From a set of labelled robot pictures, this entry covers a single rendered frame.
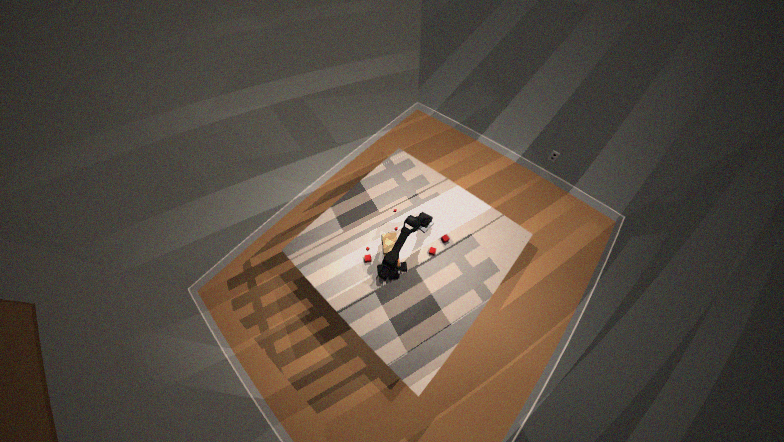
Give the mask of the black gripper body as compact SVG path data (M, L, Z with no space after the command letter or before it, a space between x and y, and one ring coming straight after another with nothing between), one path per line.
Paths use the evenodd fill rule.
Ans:
M402 273L404 273L404 272L407 272L407 263L406 263L406 262L400 262L400 265L401 265L401 266L398 266L398 265L397 265L397 266L396 266L396 268L395 268L395 270L396 270L396 269L397 269L397 271L398 271L398 270L401 270L401 272L402 272ZM383 268L383 266L382 266L382 265L377 265L377 273L378 273L378 274L379 274L379 272L381 271L381 269L382 269L382 268ZM400 268L401 268L401 269L400 269Z

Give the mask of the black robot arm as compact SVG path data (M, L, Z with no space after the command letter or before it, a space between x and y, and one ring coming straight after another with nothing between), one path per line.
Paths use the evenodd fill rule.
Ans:
M407 237L411 233L416 232L417 229L420 227L420 225L427 228L428 225L432 222L432 219L433 219L432 216L424 212L421 212L417 217L410 215L405 219L404 226L401 229L401 233L396 243L394 244L392 250L384 256L384 259L382 261L381 265L383 266L383 268L378 274L378 276L382 280L386 281L387 278L389 280L398 280L400 278L400 274L398 274L397 269L395 270L395 268L398 264L399 252L402 246L404 245ZM408 224L413 228L410 230L407 227L405 227L405 224Z

